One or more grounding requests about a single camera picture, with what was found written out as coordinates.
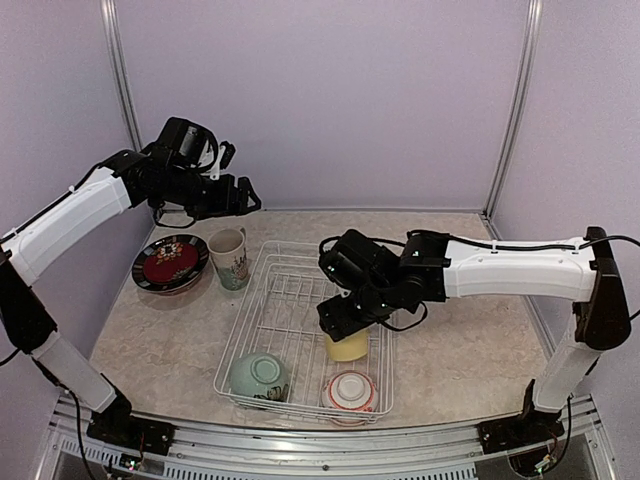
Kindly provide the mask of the yellow cup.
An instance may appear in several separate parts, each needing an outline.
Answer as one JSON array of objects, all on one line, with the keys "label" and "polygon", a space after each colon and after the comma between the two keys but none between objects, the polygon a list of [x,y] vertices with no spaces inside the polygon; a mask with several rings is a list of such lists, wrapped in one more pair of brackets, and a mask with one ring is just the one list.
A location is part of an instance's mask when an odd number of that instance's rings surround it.
[{"label": "yellow cup", "polygon": [[368,354],[369,332],[361,330],[340,341],[334,341],[325,334],[325,348],[330,360],[335,362],[352,362]]}]

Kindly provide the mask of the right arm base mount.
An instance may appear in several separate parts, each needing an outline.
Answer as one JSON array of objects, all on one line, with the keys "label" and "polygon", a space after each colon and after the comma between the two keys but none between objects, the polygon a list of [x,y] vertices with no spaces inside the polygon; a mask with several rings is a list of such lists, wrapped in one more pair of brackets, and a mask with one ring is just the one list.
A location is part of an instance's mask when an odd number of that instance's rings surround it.
[{"label": "right arm base mount", "polygon": [[484,454],[517,449],[539,442],[553,440],[565,433],[560,420],[561,412],[538,411],[533,403],[535,381],[525,390],[523,408],[519,414],[480,422],[477,432]]}]

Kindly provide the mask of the teal floral mug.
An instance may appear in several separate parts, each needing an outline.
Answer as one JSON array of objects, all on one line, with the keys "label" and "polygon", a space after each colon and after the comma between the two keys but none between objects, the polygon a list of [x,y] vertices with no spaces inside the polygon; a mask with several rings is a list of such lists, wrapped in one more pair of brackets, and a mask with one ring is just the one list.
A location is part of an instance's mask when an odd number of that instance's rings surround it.
[{"label": "teal floral mug", "polygon": [[228,291],[239,291],[249,281],[246,240],[245,228],[236,226],[214,233],[207,242],[220,283]]}]

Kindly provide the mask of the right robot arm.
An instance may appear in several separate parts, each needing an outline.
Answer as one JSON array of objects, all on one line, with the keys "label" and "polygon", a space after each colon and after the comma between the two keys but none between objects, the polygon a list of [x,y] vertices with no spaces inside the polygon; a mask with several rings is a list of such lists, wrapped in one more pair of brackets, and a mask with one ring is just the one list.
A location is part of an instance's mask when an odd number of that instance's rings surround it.
[{"label": "right robot arm", "polygon": [[430,303],[476,296],[561,299],[572,318],[543,372],[527,388],[511,433],[535,442],[600,356],[624,344],[635,318],[611,248],[615,236],[590,227],[549,242],[475,240],[416,229],[403,241],[349,229],[319,244],[319,267],[341,293],[319,304],[319,324],[341,341],[393,313],[427,315]]}]

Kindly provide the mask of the black plate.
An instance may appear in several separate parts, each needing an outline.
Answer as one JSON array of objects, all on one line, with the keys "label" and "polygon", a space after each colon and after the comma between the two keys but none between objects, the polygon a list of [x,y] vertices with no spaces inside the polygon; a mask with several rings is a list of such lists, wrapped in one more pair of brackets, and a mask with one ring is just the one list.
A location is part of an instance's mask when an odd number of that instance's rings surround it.
[{"label": "black plate", "polygon": [[[186,244],[193,245],[198,252],[198,261],[196,263],[195,268],[183,277],[180,280],[168,283],[168,284],[157,284],[150,282],[145,275],[143,274],[143,264],[144,261],[153,254],[153,252],[159,248],[160,246],[172,243],[172,242],[183,242]],[[153,291],[161,291],[167,290],[171,288],[176,288],[191,282],[193,279],[199,279],[202,275],[205,267],[209,262],[209,250],[205,243],[205,241],[197,236],[191,234],[174,234],[149,244],[146,246],[136,257],[131,269],[131,276],[134,283],[147,292]]]}]

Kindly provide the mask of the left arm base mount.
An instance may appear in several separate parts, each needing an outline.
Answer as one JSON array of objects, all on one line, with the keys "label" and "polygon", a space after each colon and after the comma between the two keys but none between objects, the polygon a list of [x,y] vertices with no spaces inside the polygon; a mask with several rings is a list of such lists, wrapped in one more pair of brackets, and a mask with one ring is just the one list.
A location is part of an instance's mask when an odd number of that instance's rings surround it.
[{"label": "left arm base mount", "polygon": [[176,427],[168,422],[132,415],[127,409],[93,412],[87,435],[107,444],[167,456]]}]

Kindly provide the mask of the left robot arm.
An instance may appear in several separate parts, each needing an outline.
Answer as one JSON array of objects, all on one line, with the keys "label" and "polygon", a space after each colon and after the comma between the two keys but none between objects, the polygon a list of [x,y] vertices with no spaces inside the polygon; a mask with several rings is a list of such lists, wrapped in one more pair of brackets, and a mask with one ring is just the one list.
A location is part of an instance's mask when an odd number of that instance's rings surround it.
[{"label": "left robot arm", "polygon": [[133,443],[140,434],[139,421],[125,411],[130,403],[60,333],[33,287],[85,237],[143,203],[154,210],[179,205],[192,222],[260,210],[249,178],[226,171],[235,152],[209,129],[171,117],[155,141],[99,162],[1,239],[1,322],[10,343],[102,414],[102,430],[118,444]]}]

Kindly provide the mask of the dark red oval dish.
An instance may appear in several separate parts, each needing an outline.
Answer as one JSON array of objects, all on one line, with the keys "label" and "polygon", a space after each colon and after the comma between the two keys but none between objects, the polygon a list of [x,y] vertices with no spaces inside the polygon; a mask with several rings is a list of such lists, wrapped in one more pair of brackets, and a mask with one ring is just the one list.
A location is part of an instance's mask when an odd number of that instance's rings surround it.
[{"label": "dark red oval dish", "polygon": [[143,274],[152,283],[168,284],[182,279],[196,266],[198,252],[183,242],[167,243],[157,248],[143,264]]}]

